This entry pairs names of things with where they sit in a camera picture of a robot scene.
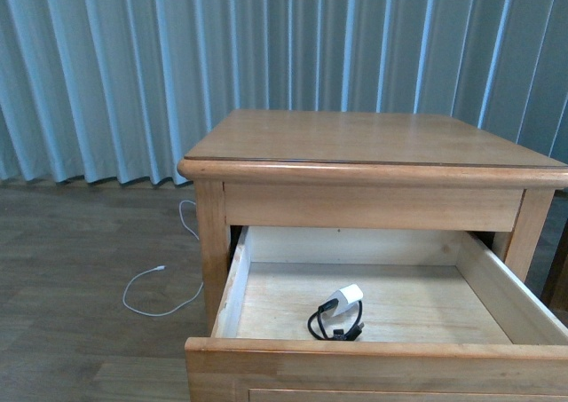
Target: laminate floor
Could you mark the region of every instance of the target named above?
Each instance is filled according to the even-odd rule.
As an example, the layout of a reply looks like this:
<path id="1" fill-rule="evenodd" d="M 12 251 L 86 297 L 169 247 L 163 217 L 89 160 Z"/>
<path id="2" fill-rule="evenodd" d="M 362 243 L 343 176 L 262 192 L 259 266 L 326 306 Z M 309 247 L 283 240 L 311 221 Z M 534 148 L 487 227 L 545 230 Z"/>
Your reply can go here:
<path id="1" fill-rule="evenodd" d="M 206 335 L 199 243 L 178 189 L 0 185 L 0 401 L 188 400 L 184 342 Z M 556 197 L 528 286 L 541 292 L 568 198 Z M 185 220 L 196 229 L 194 208 Z"/>

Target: white power adapter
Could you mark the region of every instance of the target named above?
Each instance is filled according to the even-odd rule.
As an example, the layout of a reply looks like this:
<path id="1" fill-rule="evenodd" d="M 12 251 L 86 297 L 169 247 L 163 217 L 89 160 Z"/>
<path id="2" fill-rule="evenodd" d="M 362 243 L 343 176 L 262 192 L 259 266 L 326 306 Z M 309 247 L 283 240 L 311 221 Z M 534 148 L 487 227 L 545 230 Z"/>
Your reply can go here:
<path id="1" fill-rule="evenodd" d="M 359 288 L 357 284 L 351 284 L 347 287 L 339 288 L 334 294 L 327 298 L 326 302 L 334 299 L 337 299 L 337 306 L 327 311 L 327 314 L 332 318 L 348 311 L 357 304 L 359 300 L 363 300 L 363 291 L 361 291 L 361 288 Z"/>

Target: curtain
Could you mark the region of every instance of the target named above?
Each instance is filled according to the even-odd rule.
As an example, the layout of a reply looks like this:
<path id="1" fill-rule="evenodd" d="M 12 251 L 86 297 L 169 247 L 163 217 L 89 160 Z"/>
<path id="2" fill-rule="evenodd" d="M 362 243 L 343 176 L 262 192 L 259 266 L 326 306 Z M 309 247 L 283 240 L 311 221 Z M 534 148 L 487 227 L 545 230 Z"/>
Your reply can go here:
<path id="1" fill-rule="evenodd" d="M 172 177 L 234 108 L 449 114 L 568 162 L 568 0 L 0 0 L 0 179 Z"/>

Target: drawer bottom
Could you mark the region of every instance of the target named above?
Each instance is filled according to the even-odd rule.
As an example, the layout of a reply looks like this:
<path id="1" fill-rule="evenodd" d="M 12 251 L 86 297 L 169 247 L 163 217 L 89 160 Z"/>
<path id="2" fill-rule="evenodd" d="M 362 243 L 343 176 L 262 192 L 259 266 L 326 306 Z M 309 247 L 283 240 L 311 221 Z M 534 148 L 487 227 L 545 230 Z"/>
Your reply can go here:
<path id="1" fill-rule="evenodd" d="M 430 265 L 253 263 L 236 337 L 311 340 L 306 320 L 351 283 L 364 294 L 358 341 L 511 343 L 455 266 Z M 327 329 L 356 316 L 328 319 Z"/>

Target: white charging cable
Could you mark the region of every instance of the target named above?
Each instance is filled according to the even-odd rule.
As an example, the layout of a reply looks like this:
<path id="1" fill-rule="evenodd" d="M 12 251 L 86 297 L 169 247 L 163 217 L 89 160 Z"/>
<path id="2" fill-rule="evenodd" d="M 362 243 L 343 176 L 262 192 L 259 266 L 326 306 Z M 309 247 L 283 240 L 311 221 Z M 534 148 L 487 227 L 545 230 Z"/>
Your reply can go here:
<path id="1" fill-rule="evenodd" d="M 184 215 L 182 213 L 182 206 L 186 202 L 195 205 L 194 201 L 189 201 L 189 200 L 181 201 L 179 203 L 179 208 L 178 208 L 179 219 L 181 220 L 181 224 L 184 226 L 184 228 L 187 229 L 195 237 L 196 240 L 199 240 L 199 236 L 197 235 L 197 233 L 191 227 L 189 227 L 188 225 L 185 224 Z M 131 311 L 134 311 L 135 313 L 138 313 L 140 315 L 150 316 L 150 317 L 153 317 L 153 318 L 159 318 L 161 316 L 170 315 L 174 311 L 178 311 L 179 309 L 184 307 L 186 304 L 191 303 L 193 300 L 195 300 L 197 298 L 197 296 L 200 294 L 201 290 L 203 289 L 203 282 L 199 286 L 199 289 L 197 290 L 197 293 L 195 293 L 195 296 L 193 296 L 189 300 L 184 301 L 183 303 L 179 304 L 178 306 L 174 307 L 171 311 L 165 311 L 164 313 L 148 313 L 147 311 L 139 311 L 138 309 L 135 309 L 132 306 L 130 306 L 128 303 L 126 303 L 126 293 L 128 293 L 128 289 L 130 288 L 130 285 L 132 285 L 132 282 L 134 282 L 135 280 L 137 280 L 141 276 L 146 275 L 147 273 L 163 271 L 165 268 L 166 268 L 166 266 L 164 266 L 164 265 L 156 266 L 153 269 L 148 269 L 147 271 L 139 273 L 134 278 L 132 278 L 130 280 L 130 282 L 126 285 L 126 288 L 124 289 L 124 292 L 122 293 L 122 304 L 124 304 L 124 307 L 126 307 L 127 309 L 130 309 Z"/>

